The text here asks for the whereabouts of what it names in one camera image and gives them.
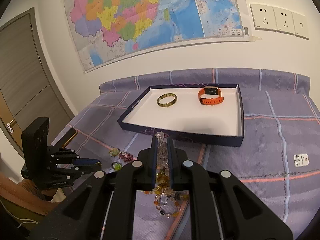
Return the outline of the person left hand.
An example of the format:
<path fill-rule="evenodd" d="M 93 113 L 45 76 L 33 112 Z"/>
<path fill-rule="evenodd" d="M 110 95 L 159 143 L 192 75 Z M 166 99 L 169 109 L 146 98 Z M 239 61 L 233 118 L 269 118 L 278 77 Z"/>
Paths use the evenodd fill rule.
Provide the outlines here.
<path fill-rule="evenodd" d="M 35 185 L 35 183 L 32 180 L 29 179 L 23 179 L 18 183 L 20 187 L 27 190 L 31 194 L 35 195 L 36 197 L 40 198 L 41 200 L 51 201 L 53 200 L 53 197 L 57 193 L 57 189 L 51 189 L 51 190 L 41 190 L 38 189 Z"/>

